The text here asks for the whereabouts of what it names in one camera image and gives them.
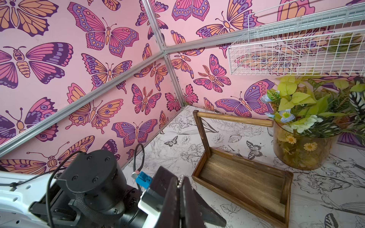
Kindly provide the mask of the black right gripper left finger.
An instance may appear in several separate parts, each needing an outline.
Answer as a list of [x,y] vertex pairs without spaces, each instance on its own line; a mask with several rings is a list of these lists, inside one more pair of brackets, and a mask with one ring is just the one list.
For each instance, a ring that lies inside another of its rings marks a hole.
[[155,228],[179,228],[180,227],[180,189],[178,178],[170,180],[169,187],[163,202],[163,207],[155,225]]

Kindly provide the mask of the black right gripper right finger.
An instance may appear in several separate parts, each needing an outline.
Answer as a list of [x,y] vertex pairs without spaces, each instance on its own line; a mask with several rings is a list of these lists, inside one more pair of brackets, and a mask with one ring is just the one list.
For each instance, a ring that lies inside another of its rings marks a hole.
[[205,228],[206,226],[194,195],[194,189],[187,176],[183,176],[180,180],[179,189],[181,228]]

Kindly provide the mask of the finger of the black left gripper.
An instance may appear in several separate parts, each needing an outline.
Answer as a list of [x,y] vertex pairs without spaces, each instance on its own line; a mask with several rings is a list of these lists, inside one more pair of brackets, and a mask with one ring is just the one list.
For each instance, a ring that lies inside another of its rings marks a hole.
[[210,207],[197,191],[194,191],[194,195],[196,197],[198,208],[200,210],[203,221],[212,225],[225,228],[227,225],[226,220],[212,207]]

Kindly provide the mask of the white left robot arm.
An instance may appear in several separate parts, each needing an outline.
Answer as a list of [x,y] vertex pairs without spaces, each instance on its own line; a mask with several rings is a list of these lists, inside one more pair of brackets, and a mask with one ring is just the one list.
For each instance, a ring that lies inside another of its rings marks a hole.
[[114,155],[77,152],[48,174],[1,171],[3,228],[205,228],[226,220],[191,186],[159,167],[127,184]]

